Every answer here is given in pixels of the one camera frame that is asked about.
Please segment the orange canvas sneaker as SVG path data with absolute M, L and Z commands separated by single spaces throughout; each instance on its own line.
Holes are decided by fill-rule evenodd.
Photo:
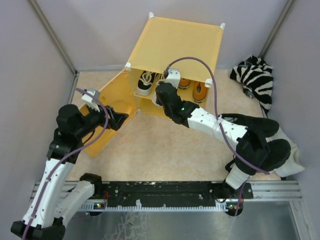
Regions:
M 192 98 L 196 103 L 202 103 L 207 96 L 208 89 L 204 82 L 194 81 Z
M 189 86 L 191 84 L 191 80 L 190 79 L 186 79 L 186 78 L 181 78 L 178 84 L 178 88 L 185 90 L 188 89 Z

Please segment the black white canvas sneaker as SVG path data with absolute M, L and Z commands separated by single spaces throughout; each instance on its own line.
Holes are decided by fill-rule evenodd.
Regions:
M 148 96 L 152 92 L 153 83 L 160 76 L 159 73 L 143 71 L 136 87 L 136 93 L 141 96 Z

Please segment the black chunky sneaker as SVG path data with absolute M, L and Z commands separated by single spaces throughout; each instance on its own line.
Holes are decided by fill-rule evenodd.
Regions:
M 266 172 L 271 172 L 285 164 L 291 154 L 291 146 L 289 142 L 284 139 L 272 140 L 267 143 L 267 146 L 270 152 L 258 168 Z M 242 172 L 250 176 L 255 175 L 257 172 L 237 157 L 234 157 L 233 160 L 228 162 L 224 168 L 230 172 L 233 167 L 238 167 Z
M 258 127 L 266 138 L 274 136 L 280 128 L 277 121 L 263 117 L 253 117 L 238 113 L 223 113 L 221 117 L 224 120 L 237 125 Z

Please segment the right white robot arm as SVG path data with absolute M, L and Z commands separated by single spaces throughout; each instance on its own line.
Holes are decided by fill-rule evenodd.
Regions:
M 173 122 L 206 133 L 224 143 L 235 154 L 235 165 L 225 178 L 223 192 L 235 198 L 243 183 L 256 172 L 268 174 L 261 165 L 270 153 L 262 131 L 257 126 L 229 122 L 221 115 L 214 116 L 198 104 L 181 100 L 175 87 L 162 83 L 156 87 L 156 97 L 164 113 Z

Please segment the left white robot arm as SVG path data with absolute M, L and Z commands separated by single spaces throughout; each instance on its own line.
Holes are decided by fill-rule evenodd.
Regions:
M 23 240 L 61 240 L 67 225 L 80 206 L 89 198 L 104 192 L 101 176 L 85 173 L 69 194 L 59 202 L 59 194 L 80 151 L 87 143 L 83 138 L 96 128 L 117 131 L 129 114 L 99 106 L 83 115 L 74 104 L 58 111 L 53 141 L 49 145 L 45 170 L 33 201 L 22 220 L 13 222 L 10 231 Z

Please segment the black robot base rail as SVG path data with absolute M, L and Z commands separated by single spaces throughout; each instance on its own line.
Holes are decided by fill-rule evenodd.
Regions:
M 31 215 L 38 221 L 70 219 L 76 212 L 224 212 L 238 216 L 244 202 L 302 199 L 295 181 L 252 181 L 233 189 L 218 181 L 103 181 L 85 173 L 66 182 L 59 174 L 34 186 Z

